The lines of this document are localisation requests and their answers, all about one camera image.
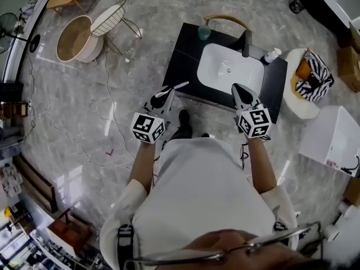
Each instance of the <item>white shirt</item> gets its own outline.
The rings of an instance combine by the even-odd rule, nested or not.
[[[205,233],[222,229],[264,236],[273,232],[275,221],[287,228],[297,227],[286,191],[278,186],[259,195],[224,141],[169,141],[159,164],[159,176],[149,196],[132,180],[104,223],[100,249],[113,269],[119,269],[117,234],[126,220],[132,222],[138,238],[134,256],[179,249]],[[292,249],[297,243],[297,237],[290,239]]]

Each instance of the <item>black countertop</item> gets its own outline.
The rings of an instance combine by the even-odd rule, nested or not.
[[[163,86],[176,86],[189,81],[188,85],[178,89],[177,92],[235,110],[232,95],[203,85],[197,77],[197,68],[206,45],[215,43],[228,47],[238,38],[211,30],[209,38],[202,41],[197,34],[198,27],[197,25],[183,23],[166,71]],[[262,61],[262,57],[266,53],[266,50],[257,46],[249,46],[249,55],[257,60]],[[276,123],[284,92],[287,62],[278,57],[270,64],[263,64],[265,74],[259,98],[268,108],[272,123]]]

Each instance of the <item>sink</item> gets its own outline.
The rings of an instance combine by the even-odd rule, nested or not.
[[[204,47],[197,68],[197,77],[203,85],[228,94],[233,83],[239,83],[260,95],[264,73],[261,61],[217,44]]]

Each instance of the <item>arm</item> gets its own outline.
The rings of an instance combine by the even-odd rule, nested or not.
[[[254,188],[259,192],[275,216],[276,224],[273,230],[279,231],[276,227],[277,223],[280,223],[280,225],[285,226],[287,229],[297,227],[298,223],[290,197],[282,185],[277,185],[263,141],[260,138],[251,138],[247,139],[247,143],[249,145]],[[290,238],[289,247],[296,250],[298,241],[298,236]]]
[[[254,188],[259,194],[274,189],[277,186],[276,178],[263,141],[260,138],[251,138],[247,139],[247,143]]]
[[[128,184],[132,179],[139,181],[145,188],[147,194],[150,193],[151,188],[154,157],[155,144],[141,142],[128,181]]]
[[[100,232],[102,256],[113,270],[120,270],[118,259],[118,230],[121,225],[129,224],[135,211],[146,199],[143,185],[132,180],[110,210]]]

